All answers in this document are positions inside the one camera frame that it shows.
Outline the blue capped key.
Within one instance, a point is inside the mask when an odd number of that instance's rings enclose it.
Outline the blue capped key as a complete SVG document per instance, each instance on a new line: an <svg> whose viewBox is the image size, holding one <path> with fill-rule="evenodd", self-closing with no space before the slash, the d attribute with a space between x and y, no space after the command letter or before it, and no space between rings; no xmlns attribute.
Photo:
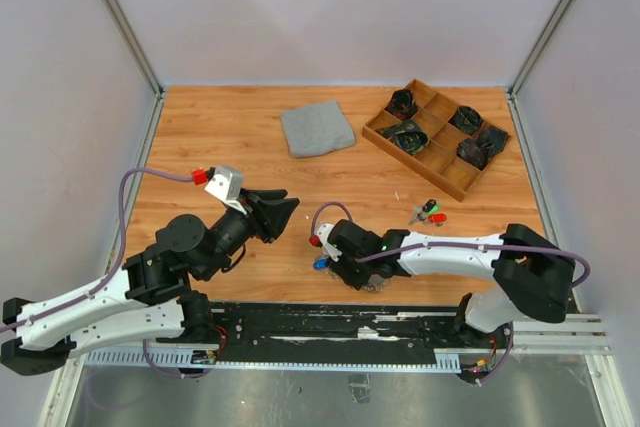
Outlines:
<svg viewBox="0 0 640 427"><path fill-rule="evenodd" d="M327 269L330 266L330 263L331 263L331 259L328 257L316 259L313 263L313 269L314 270Z"/></svg>

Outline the red capped key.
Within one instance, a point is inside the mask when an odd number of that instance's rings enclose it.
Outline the red capped key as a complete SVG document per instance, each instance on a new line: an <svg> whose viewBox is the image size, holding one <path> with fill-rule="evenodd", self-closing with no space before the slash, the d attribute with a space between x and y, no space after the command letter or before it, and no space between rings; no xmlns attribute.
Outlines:
<svg viewBox="0 0 640 427"><path fill-rule="evenodd" d="M444 222L447 221L447 215L444 213L434 213L434 214L430 214L427 217L427 221L431 224L435 224L435 225L442 225Z"/></svg>

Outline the black capped key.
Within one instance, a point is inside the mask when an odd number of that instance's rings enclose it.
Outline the black capped key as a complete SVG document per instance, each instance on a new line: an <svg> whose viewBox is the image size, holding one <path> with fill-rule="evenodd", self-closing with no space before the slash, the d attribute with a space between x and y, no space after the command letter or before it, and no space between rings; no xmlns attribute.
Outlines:
<svg viewBox="0 0 640 427"><path fill-rule="evenodd" d="M423 206L422 206L422 212L429 214L431 212L434 211L434 209L437 207L437 202L435 199L429 199Z"/></svg>

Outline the green capped key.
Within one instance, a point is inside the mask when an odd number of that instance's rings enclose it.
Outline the green capped key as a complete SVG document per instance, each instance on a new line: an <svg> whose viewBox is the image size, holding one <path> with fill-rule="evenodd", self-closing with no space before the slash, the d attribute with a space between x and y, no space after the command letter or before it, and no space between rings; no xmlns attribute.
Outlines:
<svg viewBox="0 0 640 427"><path fill-rule="evenodd" d="M430 199L422 205L415 205L412 210L409 224L413 225L415 223L425 223L428 221L428 217L430 215L437 213L439 210L440 205L434 199Z"/></svg>

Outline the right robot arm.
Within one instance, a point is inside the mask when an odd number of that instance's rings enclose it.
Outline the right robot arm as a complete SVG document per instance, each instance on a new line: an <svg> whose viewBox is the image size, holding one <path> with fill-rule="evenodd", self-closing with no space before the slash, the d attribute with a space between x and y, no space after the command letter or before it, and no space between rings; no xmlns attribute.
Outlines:
<svg viewBox="0 0 640 427"><path fill-rule="evenodd" d="M356 290L393 277L451 275L493 282L491 289L460 301L453 334L466 347L523 318L564 322L578 259L522 224L480 237L442 237L406 229L378 235L342 219L316 227L313 240L329 270Z"/></svg>

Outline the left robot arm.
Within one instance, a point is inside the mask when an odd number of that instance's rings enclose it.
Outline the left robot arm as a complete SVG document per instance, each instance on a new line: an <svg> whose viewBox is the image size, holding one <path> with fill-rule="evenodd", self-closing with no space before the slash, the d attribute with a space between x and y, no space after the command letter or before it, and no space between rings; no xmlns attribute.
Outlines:
<svg viewBox="0 0 640 427"><path fill-rule="evenodd" d="M15 336L1 346L2 365L34 376L121 343L213 342L222 332L207 295L192 281L232 270L252 238L274 242L299 204L284 189L243 189L239 208L227 207L212 226L179 215L111 275L46 301L5 301L2 320Z"/></svg>

